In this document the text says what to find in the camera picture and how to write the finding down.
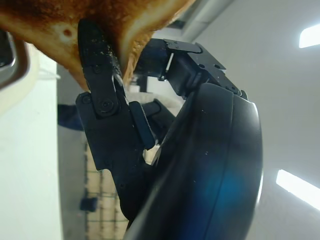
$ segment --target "white wall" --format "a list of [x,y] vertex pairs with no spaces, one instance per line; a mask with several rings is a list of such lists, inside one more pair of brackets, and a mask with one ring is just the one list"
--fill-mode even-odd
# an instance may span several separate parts
[[[39,60],[42,69],[56,73],[53,60],[43,54]],[[1,240],[63,239],[55,77],[39,77],[22,101],[0,115],[0,197]]]
[[285,169],[320,188],[320,45],[299,49],[319,23],[319,0],[235,0],[196,40],[260,113],[264,186],[249,240],[320,239],[320,211],[276,185]]

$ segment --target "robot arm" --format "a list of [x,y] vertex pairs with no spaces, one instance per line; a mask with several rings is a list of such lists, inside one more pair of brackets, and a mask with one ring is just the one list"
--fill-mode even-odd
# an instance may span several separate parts
[[[262,179],[255,104],[201,45],[162,39],[146,46],[136,74],[168,80],[185,104],[174,118],[157,100],[128,103],[100,29],[81,20],[78,42],[91,93],[76,105],[96,169],[111,171],[131,223],[124,239],[243,240]],[[154,136],[161,147],[148,165]]]

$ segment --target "bread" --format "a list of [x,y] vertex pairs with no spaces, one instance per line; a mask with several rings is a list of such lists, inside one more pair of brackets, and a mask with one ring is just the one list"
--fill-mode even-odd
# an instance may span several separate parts
[[195,0],[0,0],[0,28],[34,44],[67,68],[87,90],[78,53],[77,27],[95,21],[118,57],[128,83],[154,31],[172,22]]

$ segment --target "gray wall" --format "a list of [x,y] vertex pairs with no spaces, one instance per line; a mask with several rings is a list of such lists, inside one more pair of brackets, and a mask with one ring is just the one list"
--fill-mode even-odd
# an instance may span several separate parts
[[316,24],[319,0],[236,0],[196,40],[260,113],[264,185],[249,240],[320,239],[320,211],[276,184],[284,169],[320,188],[320,45],[299,49]]

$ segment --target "ceiling light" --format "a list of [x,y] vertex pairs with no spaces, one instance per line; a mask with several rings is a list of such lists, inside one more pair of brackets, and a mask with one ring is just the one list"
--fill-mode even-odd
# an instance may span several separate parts
[[320,210],[320,189],[316,186],[285,170],[278,172],[276,183],[289,193]]
[[320,24],[308,27],[300,35],[299,48],[307,48],[320,44]]

